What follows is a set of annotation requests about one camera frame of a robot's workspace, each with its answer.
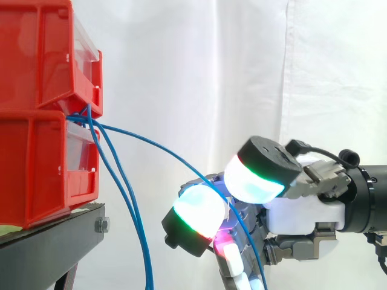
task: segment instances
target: metal frame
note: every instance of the metal frame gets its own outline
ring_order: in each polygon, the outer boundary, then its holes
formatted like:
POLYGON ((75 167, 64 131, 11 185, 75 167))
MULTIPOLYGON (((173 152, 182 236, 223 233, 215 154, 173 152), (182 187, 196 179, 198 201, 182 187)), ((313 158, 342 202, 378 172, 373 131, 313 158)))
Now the metal frame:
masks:
POLYGON ((104 217, 104 204, 87 204, 56 222, 0 237, 0 289, 46 290, 57 281, 55 289, 71 289, 78 261, 104 238, 104 217))

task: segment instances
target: red storage bin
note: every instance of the red storage bin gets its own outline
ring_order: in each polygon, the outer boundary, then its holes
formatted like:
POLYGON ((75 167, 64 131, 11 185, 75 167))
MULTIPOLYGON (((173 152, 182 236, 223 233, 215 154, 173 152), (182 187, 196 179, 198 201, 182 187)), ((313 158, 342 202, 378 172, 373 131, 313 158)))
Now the red storage bin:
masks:
POLYGON ((62 112, 0 112, 0 140, 0 224, 30 228, 98 197, 91 133, 62 112))
POLYGON ((0 68, 2 111, 102 115, 102 54, 70 0, 0 0, 0 68))

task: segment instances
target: white curtain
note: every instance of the white curtain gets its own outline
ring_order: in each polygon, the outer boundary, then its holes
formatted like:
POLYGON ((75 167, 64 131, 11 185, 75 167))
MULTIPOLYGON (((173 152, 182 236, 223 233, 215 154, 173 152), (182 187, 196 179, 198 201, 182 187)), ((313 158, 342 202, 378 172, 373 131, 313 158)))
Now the white curtain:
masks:
MULTIPOLYGON (((300 138, 335 153, 348 147, 364 163, 387 163, 384 1, 73 5, 103 52, 102 123, 152 138, 203 173, 222 171, 251 135, 283 143, 300 138)), ((223 289, 211 253, 198 259, 164 244, 161 220, 180 185, 196 176, 158 149, 111 136, 136 192, 156 289, 223 289)), ((134 226, 101 168, 99 201, 111 231, 80 262, 74 289, 144 289, 134 226)), ((267 268, 270 289, 383 289, 373 246, 362 235, 338 238, 336 250, 320 261, 267 268)))

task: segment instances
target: green led light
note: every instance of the green led light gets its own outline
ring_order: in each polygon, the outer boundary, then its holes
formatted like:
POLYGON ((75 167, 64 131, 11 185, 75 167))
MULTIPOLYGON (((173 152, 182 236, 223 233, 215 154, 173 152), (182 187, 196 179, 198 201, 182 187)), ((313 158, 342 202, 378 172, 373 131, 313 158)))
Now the green led light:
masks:
POLYGON ((174 210, 191 229, 212 239, 224 220, 225 203, 212 188, 198 184, 183 192, 174 210))
POLYGON ((224 183, 232 196, 249 204, 266 204, 284 191, 282 184, 263 179, 234 156, 224 171, 224 183))

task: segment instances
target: screw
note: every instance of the screw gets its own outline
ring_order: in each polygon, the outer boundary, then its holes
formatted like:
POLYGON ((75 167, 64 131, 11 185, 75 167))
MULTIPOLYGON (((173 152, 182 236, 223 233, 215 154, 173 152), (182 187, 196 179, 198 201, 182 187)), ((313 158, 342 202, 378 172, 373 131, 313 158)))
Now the screw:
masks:
POLYGON ((107 233, 110 230, 110 218, 109 217, 98 217, 96 220, 96 232, 107 233))

